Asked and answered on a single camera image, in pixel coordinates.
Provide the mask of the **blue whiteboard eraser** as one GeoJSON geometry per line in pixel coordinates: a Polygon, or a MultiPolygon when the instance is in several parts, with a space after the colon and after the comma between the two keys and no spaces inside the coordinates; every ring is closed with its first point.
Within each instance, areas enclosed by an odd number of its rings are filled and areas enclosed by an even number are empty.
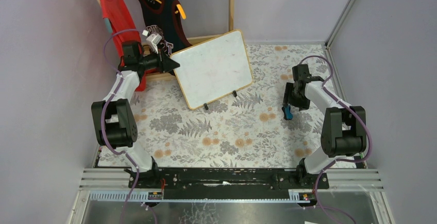
{"type": "Polygon", "coordinates": [[[291,112],[291,106],[290,105],[286,105],[282,107],[282,111],[283,111],[283,119],[284,120],[292,120],[293,119],[293,114],[291,112]]]}

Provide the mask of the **yellow framed whiteboard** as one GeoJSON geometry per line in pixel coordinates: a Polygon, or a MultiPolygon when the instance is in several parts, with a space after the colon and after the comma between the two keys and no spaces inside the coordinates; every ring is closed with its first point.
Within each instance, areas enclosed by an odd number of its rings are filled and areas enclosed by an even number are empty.
{"type": "Polygon", "coordinates": [[[171,54],[187,106],[196,110],[253,82],[241,30],[236,29],[171,54]]]}

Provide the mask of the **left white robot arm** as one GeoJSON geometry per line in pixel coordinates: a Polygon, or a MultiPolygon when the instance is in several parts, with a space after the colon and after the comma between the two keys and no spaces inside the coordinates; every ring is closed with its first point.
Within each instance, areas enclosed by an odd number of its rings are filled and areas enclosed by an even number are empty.
{"type": "Polygon", "coordinates": [[[162,45],[150,48],[152,52],[145,55],[140,42],[123,42],[115,83],[103,100],[91,106],[97,142],[116,156],[125,156],[131,172],[140,176],[155,174],[158,168],[153,157],[136,144],[139,130],[130,101],[147,71],[167,73],[180,66],[168,57],[162,45]]]}

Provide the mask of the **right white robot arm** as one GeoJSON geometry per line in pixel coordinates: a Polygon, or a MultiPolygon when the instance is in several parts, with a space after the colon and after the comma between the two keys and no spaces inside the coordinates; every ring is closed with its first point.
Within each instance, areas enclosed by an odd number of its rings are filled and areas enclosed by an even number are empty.
{"type": "Polygon", "coordinates": [[[311,104],[324,114],[320,147],[296,167],[296,182],[309,186],[330,163],[366,150],[365,110],[344,102],[329,91],[322,77],[310,74],[307,64],[294,66],[292,74],[294,81],[286,83],[284,91],[284,119],[293,118],[292,107],[302,111],[309,109],[311,104]]]}

